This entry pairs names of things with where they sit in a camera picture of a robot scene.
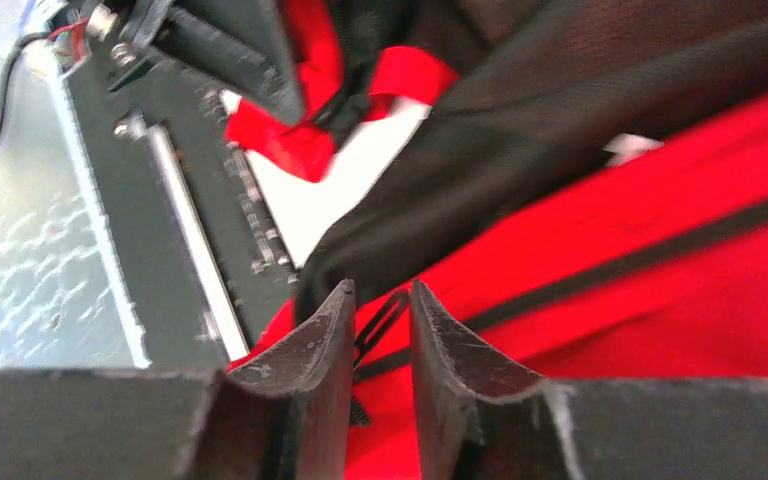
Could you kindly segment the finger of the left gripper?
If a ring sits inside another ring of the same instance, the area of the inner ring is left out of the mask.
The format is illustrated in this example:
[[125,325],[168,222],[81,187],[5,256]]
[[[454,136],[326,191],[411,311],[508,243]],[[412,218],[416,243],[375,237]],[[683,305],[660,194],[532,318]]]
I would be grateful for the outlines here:
[[291,42],[275,1],[135,1],[118,39],[209,76],[270,114],[304,116]]

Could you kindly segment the red jacket black lining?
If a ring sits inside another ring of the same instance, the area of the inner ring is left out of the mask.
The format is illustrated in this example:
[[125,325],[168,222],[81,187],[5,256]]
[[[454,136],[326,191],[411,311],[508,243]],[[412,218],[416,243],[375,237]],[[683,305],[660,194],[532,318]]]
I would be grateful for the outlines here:
[[293,1],[303,77],[429,116],[270,346],[356,285],[348,479],[417,479],[414,281],[547,376],[768,377],[768,1]]

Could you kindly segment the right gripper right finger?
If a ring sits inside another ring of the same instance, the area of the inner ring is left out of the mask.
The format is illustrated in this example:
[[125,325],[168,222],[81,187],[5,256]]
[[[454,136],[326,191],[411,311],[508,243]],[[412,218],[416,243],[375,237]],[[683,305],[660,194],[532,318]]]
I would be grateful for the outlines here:
[[410,302],[425,479],[768,479],[768,379],[552,379]]

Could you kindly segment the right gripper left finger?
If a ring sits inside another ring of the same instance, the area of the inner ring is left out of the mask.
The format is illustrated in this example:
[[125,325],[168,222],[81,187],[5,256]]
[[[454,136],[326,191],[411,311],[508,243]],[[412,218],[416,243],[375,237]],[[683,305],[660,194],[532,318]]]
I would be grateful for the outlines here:
[[231,372],[0,370],[0,479],[340,479],[354,286]]

